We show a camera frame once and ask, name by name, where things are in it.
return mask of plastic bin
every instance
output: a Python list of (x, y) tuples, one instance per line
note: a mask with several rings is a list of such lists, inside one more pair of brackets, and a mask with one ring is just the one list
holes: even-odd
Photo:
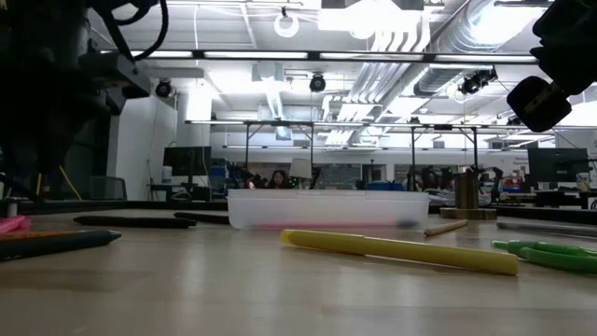
[(425, 192), (366, 190), (229, 190), (230, 224), (237, 229), (260, 226), (297, 227), (395, 225), (427, 219)]

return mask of security camera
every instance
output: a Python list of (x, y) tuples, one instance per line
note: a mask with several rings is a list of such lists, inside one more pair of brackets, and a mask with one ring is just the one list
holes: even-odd
[(174, 95), (170, 79), (160, 79), (160, 84), (156, 87), (156, 95), (160, 98), (169, 98)]
[(326, 89), (326, 80), (322, 74), (313, 74), (311, 84), (309, 84), (311, 92), (319, 93)]

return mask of pink marker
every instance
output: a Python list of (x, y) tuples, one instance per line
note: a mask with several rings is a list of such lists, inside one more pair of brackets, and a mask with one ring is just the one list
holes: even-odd
[(31, 218), (17, 215), (14, 217), (0, 219), (0, 233), (13, 231), (28, 231), (31, 228)]

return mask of person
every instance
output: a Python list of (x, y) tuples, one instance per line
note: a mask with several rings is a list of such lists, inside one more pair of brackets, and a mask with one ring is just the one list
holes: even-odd
[(283, 170), (277, 170), (271, 175), (268, 189), (289, 189), (288, 177)]

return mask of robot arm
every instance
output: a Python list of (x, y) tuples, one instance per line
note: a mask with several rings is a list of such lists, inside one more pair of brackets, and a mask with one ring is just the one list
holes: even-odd
[[(118, 27), (141, 20), (158, 1), (158, 40), (133, 57)], [(137, 13), (116, 20), (112, 10), (127, 4)], [(91, 41), (90, 8), (104, 19), (119, 53), (100, 53)], [(57, 168), (90, 119), (119, 115), (127, 99), (149, 96), (149, 77), (136, 62), (159, 48), (167, 31), (166, 0), (6, 0), (0, 7), (0, 147), (7, 183)], [(27, 88), (34, 99), (21, 98)]]
[(580, 0), (556, 0), (533, 26), (541, 47), (531, 49), (531, 54), (553, 82), (527, 77), (507, 96), (507, 103), (532, 131), (555, 126), (572, 111), (567, 98), (597, 79), (596, 27), (597, 5)]

